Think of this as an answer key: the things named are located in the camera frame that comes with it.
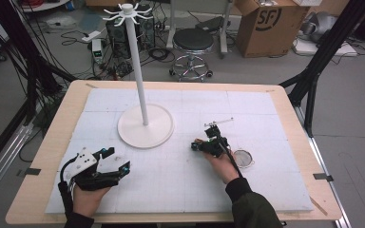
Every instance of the white stand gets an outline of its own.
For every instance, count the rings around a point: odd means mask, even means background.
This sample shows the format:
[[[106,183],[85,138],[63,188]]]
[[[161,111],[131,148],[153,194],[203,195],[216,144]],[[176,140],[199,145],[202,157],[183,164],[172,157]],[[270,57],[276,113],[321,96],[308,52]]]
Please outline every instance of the white stand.
[[[127,144],[137,148],[153,148],[166,142],[174,131],[174,122],[171,114],[163,107],[150,104],[146,106],[144,98],[144,84],[141,72],[141,63],[139,59],[138,45],[135,32],[135,24],[138,24],[134,17],[139,16],[148,19],[138,14],[131,4],[122,4],[120,6],[122,11],[118,15],[105,20],[113,20],[117,17],[122,17],[119,24],[126,22],[126,31],[128,34],[128,41],[131,50],[132,64],[135,71],[135,79],[138,88],[139,101],[141,104],[141,112],[138,106],[128,109],[121,116],[118,121],[118,132]]]

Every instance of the black sleeve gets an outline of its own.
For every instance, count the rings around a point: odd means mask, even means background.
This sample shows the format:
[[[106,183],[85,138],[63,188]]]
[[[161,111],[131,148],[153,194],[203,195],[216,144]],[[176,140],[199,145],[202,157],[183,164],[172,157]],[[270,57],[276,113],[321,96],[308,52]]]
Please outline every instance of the black sleeve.
[[[72,212],[69,214],[64,228],[90,228],[93,225],[93,222],[93,218],[85,217]]]
[[[236,227],[282,227],[272,205],[264,196],[251,190],[247,179],[237,178],[230,181],[226,192],[233,202],[232,212]]]

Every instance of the stool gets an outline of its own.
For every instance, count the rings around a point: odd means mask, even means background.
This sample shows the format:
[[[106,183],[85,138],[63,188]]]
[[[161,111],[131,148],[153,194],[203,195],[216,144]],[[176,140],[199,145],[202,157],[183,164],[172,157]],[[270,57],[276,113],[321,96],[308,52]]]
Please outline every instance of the stool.
[[[196,80],[203,76],[212,77],[207,63],[197,55],[208,52],[213,47],[213,37],[207,31],[197,28],[185,28],[176,31],[173,37],[174,48],[186,53],[177,58],[169,70],[170,75],[179,75],[182,79]]]

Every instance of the person's right hand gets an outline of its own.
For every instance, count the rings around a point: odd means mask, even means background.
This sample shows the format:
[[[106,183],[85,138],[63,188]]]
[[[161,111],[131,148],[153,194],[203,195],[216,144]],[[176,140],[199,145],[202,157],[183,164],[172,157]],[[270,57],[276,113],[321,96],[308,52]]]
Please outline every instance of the person's right hand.
[[[202,153],[225,184],[239,177],[239,174],[225,153],[222,153],[218,158],[206,152]]]

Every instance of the caster wheel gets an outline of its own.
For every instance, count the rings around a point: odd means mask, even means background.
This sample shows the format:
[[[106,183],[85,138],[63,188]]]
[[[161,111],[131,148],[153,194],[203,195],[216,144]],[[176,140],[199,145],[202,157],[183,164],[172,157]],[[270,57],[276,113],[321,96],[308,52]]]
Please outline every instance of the caster wheel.
[[[206,77],[210,78],[210,77],[212,77],[212,76],[213,76],[213,72],[212,72],[212,70],[208,70],[208,71],[206,72]]]

